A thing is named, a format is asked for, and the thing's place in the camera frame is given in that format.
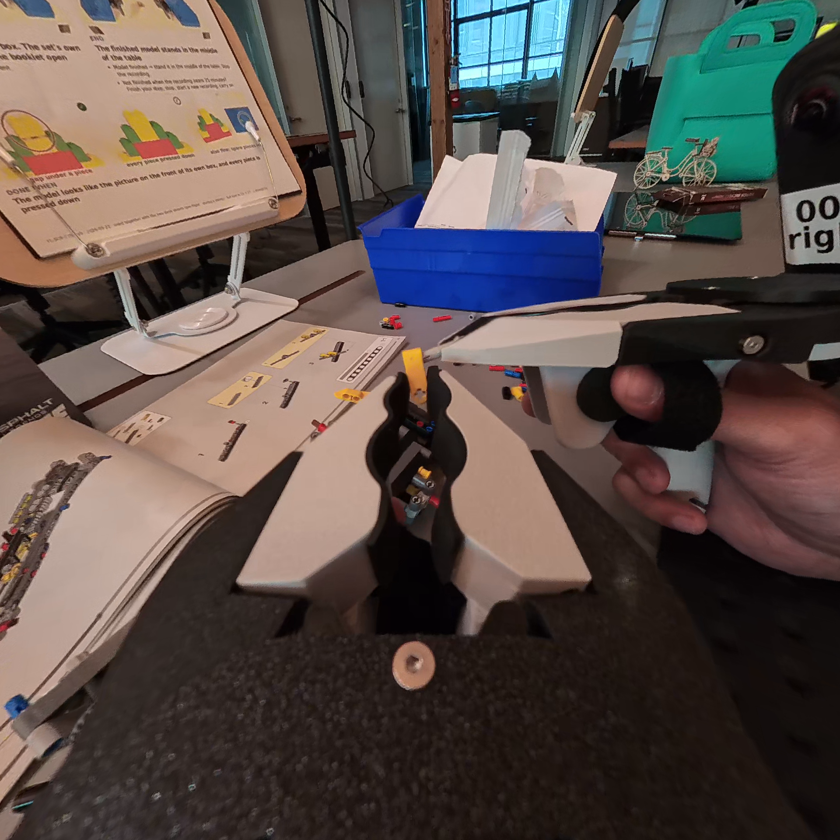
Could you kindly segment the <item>black and wooden stick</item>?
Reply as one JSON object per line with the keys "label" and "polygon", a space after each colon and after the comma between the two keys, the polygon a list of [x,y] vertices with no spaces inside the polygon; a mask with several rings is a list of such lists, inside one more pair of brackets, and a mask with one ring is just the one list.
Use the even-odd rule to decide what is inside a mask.
{"label": "black and wooden stick", "polygon": [[581,93],[573,113],[574,123],[580,123],[588,112],[593,112],[615,54],[620,46],[627,17],[639,1],[619,1],[607,19],[592,51]]}

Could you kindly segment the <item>wooden post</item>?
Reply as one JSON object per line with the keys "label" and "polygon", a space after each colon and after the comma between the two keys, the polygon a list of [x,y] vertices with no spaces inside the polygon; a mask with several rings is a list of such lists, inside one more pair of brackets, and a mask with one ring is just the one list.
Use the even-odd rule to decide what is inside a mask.
{"label": "wooden post", "polygon": [[452,65],[452,3],[427,1],[427,57],[429,79],[432,176],[435,179],[454,149],[453,118],[449,96]]}

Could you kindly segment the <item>brown pouch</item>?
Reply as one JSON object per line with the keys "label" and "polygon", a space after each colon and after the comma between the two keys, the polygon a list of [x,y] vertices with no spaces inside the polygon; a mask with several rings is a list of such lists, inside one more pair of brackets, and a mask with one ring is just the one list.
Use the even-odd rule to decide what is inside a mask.
{"label": "brown pouch", "polygon": [[669,186],[652,192],[657,207],[680,216],[727,214],[765,197],[767,188],[743,184]]}

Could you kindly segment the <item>teal tote bag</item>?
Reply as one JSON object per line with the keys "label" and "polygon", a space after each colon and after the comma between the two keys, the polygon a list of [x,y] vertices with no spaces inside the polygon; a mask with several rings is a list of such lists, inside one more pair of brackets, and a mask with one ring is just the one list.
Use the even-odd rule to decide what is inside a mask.
{"label": "teal tote bag", "polygon": [[616,197],[613,230],[672,238],[684,233],[688,217],[658,206],[657,191],[771,178],[773,86],[811,42],[816,23],[812,2],[745,7],[713,29],[696,53],[668,59],[635,189]]}

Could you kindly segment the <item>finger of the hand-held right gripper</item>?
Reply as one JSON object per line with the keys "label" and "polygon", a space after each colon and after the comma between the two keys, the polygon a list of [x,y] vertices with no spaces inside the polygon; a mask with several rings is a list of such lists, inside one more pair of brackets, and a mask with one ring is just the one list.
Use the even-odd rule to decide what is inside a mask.
{"label": "finger of the hand-held right gripper", "polygon": [[516,308],[512,310],[486,313],[472,323],[486,323],[496,319],[519,317],[541,317],[551,314],[570,314],[573,312],[600,312],[629,308],[639,304],[649,303],[648,295],[628,294],[612,297],[596,297],[566,302],[552,302],[534,307]]}
{"label": "finger of the hand-held right gripper", "polygon": [[438,355],[467,364],[606,368],[622,335],[608,320],[490,320],[442,343]]}

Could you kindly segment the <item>blue plastic bin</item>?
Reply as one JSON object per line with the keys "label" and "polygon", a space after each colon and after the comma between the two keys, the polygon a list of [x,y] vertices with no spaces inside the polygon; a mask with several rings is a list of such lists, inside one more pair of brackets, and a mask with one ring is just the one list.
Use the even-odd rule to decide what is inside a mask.
{"label": "blue plastic bin", "polygon": [[597,297],[604,222],[594,232],[415,228],[415,195],[360,226],[383,303],[471,312]]}

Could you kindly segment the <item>yellow lego connector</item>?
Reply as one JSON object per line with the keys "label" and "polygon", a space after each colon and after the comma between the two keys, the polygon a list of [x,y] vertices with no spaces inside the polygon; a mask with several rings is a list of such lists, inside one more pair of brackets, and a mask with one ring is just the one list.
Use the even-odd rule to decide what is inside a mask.
{"label": "yellow lego connector", "polygon": [[420,348],[412,348],[402,352],[404,372],[409,384],[410,400],[418,405],[427,402],[427,373],[424,363],[424,352]]}

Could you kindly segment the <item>lego car chassis model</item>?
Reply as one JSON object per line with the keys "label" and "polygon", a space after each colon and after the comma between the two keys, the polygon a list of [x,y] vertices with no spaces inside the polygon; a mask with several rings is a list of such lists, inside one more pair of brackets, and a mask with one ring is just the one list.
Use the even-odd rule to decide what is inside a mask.
{"label": "lego car chassis model", "polygon": [[[435,472],[418,464],[392,489],[410,411],[406,383],[385,398],[388,418],[367,453],[382,496],[414,490],[409,505],[439,497]],[[233,587],[303,450],[276,462],[279,496],[247,532],[246,500],[178,465],[66,417],[45,417],[2,440],[2,779],[15,780],[66,733],[50,719],[114,657],[167,571],[206,526],[220,525],[173,611],[233,563]],[[367,548],[377,586],[396,570],[398,524],[381,503]]]}

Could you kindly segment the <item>person's right hand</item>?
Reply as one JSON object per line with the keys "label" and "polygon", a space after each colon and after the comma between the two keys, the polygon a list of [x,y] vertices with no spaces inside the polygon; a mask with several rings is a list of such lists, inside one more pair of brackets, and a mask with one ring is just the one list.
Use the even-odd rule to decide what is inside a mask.
{"label": "person's right hand", "polygon": [[656,453],[610,432],[619,496],[659,526],[711,532],[789,574],[839,580],[839,408],[834,392],[779,364],[742,361],[722,391],[706,511],[671,496]]}

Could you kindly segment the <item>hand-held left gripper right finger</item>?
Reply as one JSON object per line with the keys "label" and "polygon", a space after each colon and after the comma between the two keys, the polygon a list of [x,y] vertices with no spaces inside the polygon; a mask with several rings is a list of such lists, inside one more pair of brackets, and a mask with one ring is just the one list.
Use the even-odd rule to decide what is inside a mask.
{"label": "hand-held left gripper right finger", "polygon": [[524,441],[436,367],[427,371],[427,407],[444,476],[433,559],[442,582],[466,598],[465,611],[585,589],[591,574]]}

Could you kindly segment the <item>white paper sheets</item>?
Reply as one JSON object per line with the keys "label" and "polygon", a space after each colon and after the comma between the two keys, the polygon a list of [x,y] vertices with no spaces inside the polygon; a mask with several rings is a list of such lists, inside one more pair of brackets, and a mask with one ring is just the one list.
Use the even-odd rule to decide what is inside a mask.
{"label": "white paper sheets", "polygon": [[[415,228],[483,229],[487,226],[495,154],[452,156],[444,164],[426,198]],[[574,228],[593,232],[601,222],[616,173],[580,164],[527,159],[521,193],[527,204],[569,203]]]}

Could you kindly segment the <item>clear plastic bag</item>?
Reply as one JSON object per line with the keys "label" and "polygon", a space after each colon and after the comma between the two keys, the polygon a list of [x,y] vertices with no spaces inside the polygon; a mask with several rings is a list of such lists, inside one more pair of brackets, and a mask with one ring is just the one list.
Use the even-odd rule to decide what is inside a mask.
{"label": "clear plastic bag", "polygon": [[500,135],[486,229],[577,230],[574,204],[562,174],[548,166],[527,169],[530,145],[522,131]]}

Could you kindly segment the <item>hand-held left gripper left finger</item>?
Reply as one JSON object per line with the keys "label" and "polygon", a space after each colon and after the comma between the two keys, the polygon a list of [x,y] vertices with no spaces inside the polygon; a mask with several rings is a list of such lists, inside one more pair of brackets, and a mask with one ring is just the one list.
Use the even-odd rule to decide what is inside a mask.
{"label": "hand-held left gripper left finger", "polygon": [[305,447],[236,580],[246,592],[313,603],[359,603],[377,586],[369,539],[391,503],[368,464],[389,412],[384,379]]}

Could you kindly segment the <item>lego set box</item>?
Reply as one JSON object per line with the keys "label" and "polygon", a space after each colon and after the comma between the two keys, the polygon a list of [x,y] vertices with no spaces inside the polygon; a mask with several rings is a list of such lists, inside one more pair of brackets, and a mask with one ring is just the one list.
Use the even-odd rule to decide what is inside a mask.
{"label": "lego set box", "polygon": [[1,331],[1,437],[49,416],[91,425],[37,363]]}

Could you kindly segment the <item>printed instruction sheet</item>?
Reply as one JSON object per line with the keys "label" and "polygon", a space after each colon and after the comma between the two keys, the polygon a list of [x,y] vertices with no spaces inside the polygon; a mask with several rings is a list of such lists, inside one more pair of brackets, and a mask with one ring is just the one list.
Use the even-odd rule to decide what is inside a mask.
{"label": "printed instruction sheet", "polygon": [[39,258],[300,192],[209,2],[2,2],[2,216]]}

